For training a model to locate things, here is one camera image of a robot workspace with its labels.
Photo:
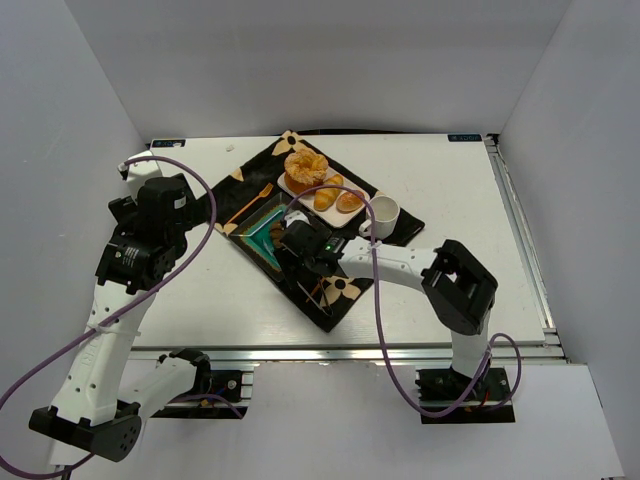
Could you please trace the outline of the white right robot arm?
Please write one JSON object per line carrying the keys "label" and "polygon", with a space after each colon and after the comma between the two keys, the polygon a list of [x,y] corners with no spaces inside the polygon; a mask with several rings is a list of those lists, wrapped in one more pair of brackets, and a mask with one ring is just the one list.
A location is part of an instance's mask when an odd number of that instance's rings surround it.
{"label": "white right robot arm", "polygon": [[307,220],[281,222],[277,258],[287,281],[304,289],[312,278],[377,279],[420,291],[451,332],[452,370],[472,378],[488,344],[487,324],[498,282],[460,242],[435,250],[411,249],[367,238],[331,237]]}

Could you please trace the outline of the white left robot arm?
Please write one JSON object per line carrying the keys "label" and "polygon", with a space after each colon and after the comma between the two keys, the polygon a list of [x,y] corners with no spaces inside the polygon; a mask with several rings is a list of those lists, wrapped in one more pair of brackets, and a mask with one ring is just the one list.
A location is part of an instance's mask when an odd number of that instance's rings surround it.
{"label": "white left robot arm", "polygon": [[35,410],[30,429],[96,456],[119,462],[133,449],[142,424],[183,395],[211,388],[206,354],[183,348],[163,355],[138,384],[120,385],[142,319],[160,285],[187,250],[199,225],[186,178],[156,177],[135,197],[113,200],[117,225],[99,261],[94,301],[67,378],[51,404]]}

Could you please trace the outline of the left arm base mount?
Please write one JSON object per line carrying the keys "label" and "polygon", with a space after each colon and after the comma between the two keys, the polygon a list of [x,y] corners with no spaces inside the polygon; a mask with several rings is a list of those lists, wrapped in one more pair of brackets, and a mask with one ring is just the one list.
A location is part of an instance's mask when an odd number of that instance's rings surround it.
{"label": "left arm base mount", "polygon": [[159,356],[156,366],[170,360],[186,360],[195,367],[194,385],[179,398],[198,395],[197,399],[174,402],[152,415],[163,419],[234,419],[239,420],[234,410],[244,416],[249,394],[243,389],[249,385],[248,373],[238,369],[213,369],[209,356],[195,349],[174,350]]}

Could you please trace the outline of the brown chocolate croissant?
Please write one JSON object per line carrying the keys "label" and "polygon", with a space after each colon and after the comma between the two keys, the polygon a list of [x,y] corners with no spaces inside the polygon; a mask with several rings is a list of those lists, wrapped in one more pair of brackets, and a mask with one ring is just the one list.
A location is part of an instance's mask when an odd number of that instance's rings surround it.
{"label": "brown chocolate croissant", "polygon": [[274,222],[270,225],[269,236],[275,249],[282,247],[281,238],[284,234],[284,227],[280,222]]}

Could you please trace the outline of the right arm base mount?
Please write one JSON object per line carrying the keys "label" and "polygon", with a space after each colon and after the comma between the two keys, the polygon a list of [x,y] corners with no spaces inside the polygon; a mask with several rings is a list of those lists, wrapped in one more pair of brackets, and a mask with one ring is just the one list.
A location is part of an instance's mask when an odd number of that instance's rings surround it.
{"label": "right arm base mount", "polygon": [[[439,412],[451,406],[468,386],[469,378],[451,368],[417,371],[415,384],[423,409]],[[440,418],[421,416],[429,424],[509,424],[516,421],[511,388],[504,368],[490,368],[475,384],[465,400],[450,414]]]}

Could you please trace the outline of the metal tongs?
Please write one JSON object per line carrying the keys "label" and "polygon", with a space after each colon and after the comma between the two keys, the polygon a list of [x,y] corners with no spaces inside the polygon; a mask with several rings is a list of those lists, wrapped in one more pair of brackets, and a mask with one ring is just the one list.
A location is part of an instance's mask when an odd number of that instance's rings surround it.
{"label": "metal tongs", "polygon": [[333,315],[333,309],[326,295],[325,287],[322,292],[318,292],[314,296],[313,300],[308,300],[308,297],[307,297],[307,294],[312,291],[312,289],[316,286],[319,279],[321,278],[318,278],[314,282],[298,283],[298,287],[303,293],[306,303],[313,305],[317,310],[319,310],[325,316],[331,317]]}

